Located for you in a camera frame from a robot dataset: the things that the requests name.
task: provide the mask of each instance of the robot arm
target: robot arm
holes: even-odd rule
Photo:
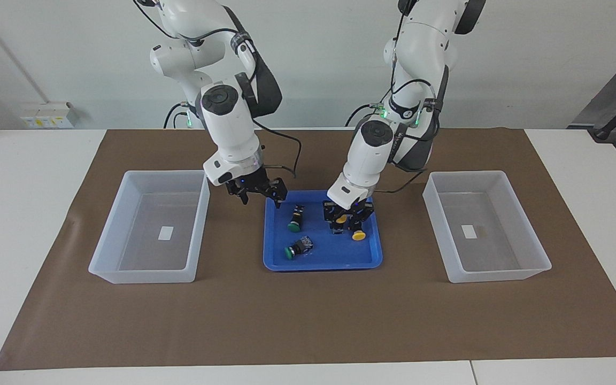
[[[387,163],[423,170],[455,63],[450,36],[472,31],[484,1],[400,0],[400,37],[384,49],[384,60],[394,68],[391,96],[379,115],[358,123],[344,170],[327,193],[335,204],[350,209],[369,198]]]
[[[281,178],[267,177],[252,120],[276,111],[282,95],[249,33],[232,10],[215,0],[139,2],[157,7],[164,30],[176,37],[171,44],[154,47],[151,63],[158,73],[178,81],[190,120],[198,118],[218,146],[203,164],[210,182],[225,184],[230,195],[237,195],[244,204],[252,192],[273,199],[279,207],[287,190]],[[198,69],[223,59],[226,44],[245,71],[213,83]]]

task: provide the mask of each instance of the electrical outlet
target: electrical outlet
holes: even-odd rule
[[[39,110],[27,110],[22,112],[20,118],[25,122],[27,128],[44,128],[41,120],[37,119]]]
[[[70,103],[24,103],[20,118],[29,128],[75,128],[78,115]]]

